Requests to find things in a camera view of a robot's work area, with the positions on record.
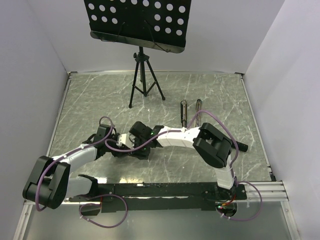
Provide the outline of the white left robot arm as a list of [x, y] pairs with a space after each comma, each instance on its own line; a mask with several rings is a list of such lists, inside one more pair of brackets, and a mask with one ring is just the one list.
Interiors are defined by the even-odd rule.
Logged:
[[65, 199], [76, 196], [93, 201], [112, 195], [113, 187], [107, 188], [93, 176], [70, 175], [106, 153], [116, 158], [128, 156], [132, 150], [121, 142], [121, 138], [113, 125], [100, 124], [97, 132], [75, 149], [53, 157], [40, 156], [22, 190], [23, 198], [34, 202], [37, 210], [42, 211], [45, 208], [56, 209]]

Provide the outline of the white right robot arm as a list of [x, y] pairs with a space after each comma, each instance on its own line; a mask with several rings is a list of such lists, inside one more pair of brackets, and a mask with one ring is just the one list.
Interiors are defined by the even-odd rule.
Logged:
[[230, 199], [236, 193], [235, 174], [231, 167], [232, 141], [212, 124], [172, 128], [156, 125], [150, 128], [137, 121], [130, 128], [135, 146], [147, 143], [146, 148], [184, 147], [194, 149], [216, 174], [218, 193], [223, 199]]

